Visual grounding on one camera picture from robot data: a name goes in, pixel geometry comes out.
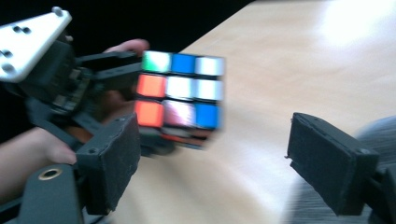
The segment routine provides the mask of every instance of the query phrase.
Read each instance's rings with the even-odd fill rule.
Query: dark background
[[[0,25],[68,10],[73,20],[67,33],[77,56],[100,53],[133,39],[144,38],[151,49],[179,52],[231,17],[251,0],[37,0],[2,1]],[[0,85],[0,143],[32,125],[23,99]]]

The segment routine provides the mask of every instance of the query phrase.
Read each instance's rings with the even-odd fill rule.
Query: orange square
[[[141,74],[137,84],[137,93],[144,96],[163,98],[166,78]]]
[[[155,102],[136,101],[134,111],[141,126],[160,128],[163,126],[163,106]]]

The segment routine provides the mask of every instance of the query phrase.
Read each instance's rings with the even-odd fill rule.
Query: table
[[[396,114],[396,1],[258,1],[184,52],[226,58],[224,129],[142,158],[115,223],[282,223],[293,112],[350,134]]]

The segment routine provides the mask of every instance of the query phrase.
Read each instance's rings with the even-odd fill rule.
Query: table surface
[[[226,58],[224,129],[142,158],[115,223],[282,223],[293,112],[349,134],[396,114],[396,1],[254,2],[184,52]]]

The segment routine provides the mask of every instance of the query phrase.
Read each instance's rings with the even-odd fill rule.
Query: rubik's cube
[[[220,57],[145,51],[134,110],[146,143],[156,135],[201,147],[221,127],[224,70]]]

